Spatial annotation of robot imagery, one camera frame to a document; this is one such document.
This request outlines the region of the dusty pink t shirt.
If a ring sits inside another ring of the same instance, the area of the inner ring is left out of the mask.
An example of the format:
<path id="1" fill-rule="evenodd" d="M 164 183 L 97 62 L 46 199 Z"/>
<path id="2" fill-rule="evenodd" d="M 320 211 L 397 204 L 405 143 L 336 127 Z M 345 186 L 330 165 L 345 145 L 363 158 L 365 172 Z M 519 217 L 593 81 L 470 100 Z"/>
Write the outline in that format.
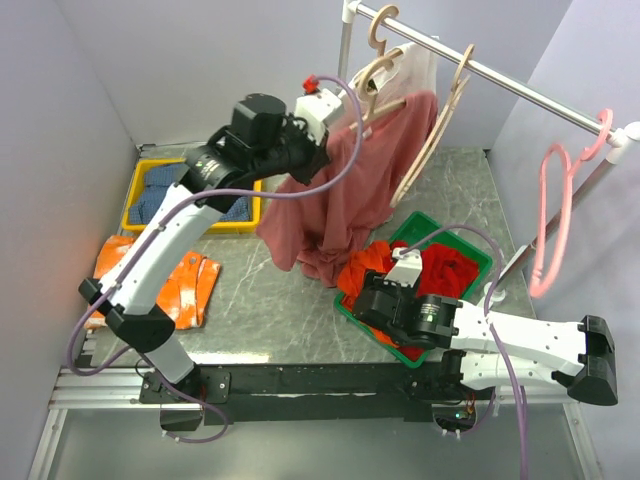
<path id="1" fill-rule="evenodd" d="M 378 119 L 363 139 L 349 173 L 331 189 L 292 200 L 273 200 L 256 229 L 273 264 L 300 271 L 326 287 L 351 253 L 393 213 L 391 198 L 438 116 L 435 94 L 419 91 L 404 107 Z"/>

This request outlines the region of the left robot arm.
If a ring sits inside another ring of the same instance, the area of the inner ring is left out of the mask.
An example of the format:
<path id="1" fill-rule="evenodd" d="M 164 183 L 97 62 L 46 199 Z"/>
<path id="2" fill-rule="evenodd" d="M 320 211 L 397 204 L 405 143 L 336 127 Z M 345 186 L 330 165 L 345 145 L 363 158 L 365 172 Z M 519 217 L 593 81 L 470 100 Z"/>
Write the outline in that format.
<path id="1" fill-rule="evenodd" d="M 175 401 L 192 399 L 201 374 L 175 336 L 175 322 L 157 296 L 192 245 L 226 214 L 255 181 L 289 174 L 309 184 L 328 163 L 328 127 L 341 100 L 323 89 L 296 100 L 254 93 L 234 106 L 229 124 L 190 150 L 159 209 L 121 260 L 99 280 L 80 286 L 100 300 L 108 328 L 149 360 Z"/>

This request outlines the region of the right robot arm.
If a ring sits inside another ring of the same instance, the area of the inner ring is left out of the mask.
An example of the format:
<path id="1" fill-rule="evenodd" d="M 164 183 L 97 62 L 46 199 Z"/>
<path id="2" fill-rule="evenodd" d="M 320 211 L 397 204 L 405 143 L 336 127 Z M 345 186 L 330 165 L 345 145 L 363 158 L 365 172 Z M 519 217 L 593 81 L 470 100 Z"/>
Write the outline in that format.
<path id="1" fill-rule="evenodd" d="M 351 313 L 398 347 L 442 350 L 437 382 L 449 398 L 470 389 L 551 385 L 578 402 L 618 402 L 615 343 L 601 317 L 559 322 L 486 312 L 468 301 L 418 296 L 373 271 Z"/>

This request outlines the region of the green plastic tray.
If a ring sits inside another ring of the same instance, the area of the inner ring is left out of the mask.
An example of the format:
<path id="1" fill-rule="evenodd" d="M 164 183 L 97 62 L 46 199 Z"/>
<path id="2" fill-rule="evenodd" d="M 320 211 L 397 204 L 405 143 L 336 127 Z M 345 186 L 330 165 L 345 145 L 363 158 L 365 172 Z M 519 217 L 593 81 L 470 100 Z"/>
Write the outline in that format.
<path id="1" fill-rule="evenodd" d="M 409 245 L 412 245 L 419 240 L 422 240 L 424 237 L 433 233 L 439 228 L 440 225 L 431 217 L 422 212 L 414 211 L 389 237 L 388 242 L 393 243 L 397 241 L 405 241 Z M 470 242 L 452 233 L 451 231 L 440 233 L 439 235 L 435 236 L 433 240 L 430 240 L 426 244 L 422 245 L 420 249 L 428 249 L 432 243 L 438 243 L 455 249 L 460 254 L 470 260 L 473 260 L 477 264 L 477 275 L 473 280 L 469 280 L 467 282 L 467 284 L 465 285 L 465 289 L 460 292 L 459 296 L 459 299 L 461 300 L 469 300 L 472 294 L 477 290 L 477 288 L 484 283 L 484 280 L 490 272 L 493 265 L 492 257 L 472 245 Z M 427 351 L 424 350 L 422 350 L 420 354 L 411 354 L 407 356 L 401 351 L 397 350 L 395 347 L 379 341 L 374 335 L 373 331 L 367 325 L 362 324 L 352 315 L 351 311 L 346 306 L 345 295 L 342 292 L 339 292 L 334 297 L 333 305 L 334 308 L 342 316 L 344 316 L 349 322 L 351 322 L 362 332 L 364 332 L 369 339 L 373 340 L 378 346 L 382 347 L 396 360 L 398 360 L 408 368 L 414 369 L 421 366 L 429 356 L 434 359 L 433 355 L 430 355 Z"/>

